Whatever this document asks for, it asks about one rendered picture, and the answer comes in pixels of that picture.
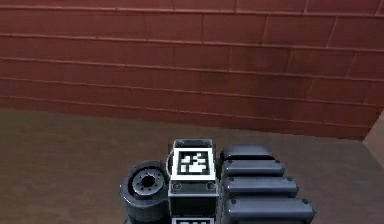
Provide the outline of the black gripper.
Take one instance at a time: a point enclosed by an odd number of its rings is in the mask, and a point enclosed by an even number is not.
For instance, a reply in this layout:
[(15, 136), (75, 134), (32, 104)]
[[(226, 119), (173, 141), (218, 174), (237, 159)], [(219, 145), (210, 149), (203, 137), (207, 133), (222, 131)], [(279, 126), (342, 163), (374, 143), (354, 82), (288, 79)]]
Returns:
[(147, 161), (133, 166), (119, 187), (127, 214), (124, 224), (170, 224), (168, 182), (163, 162)]

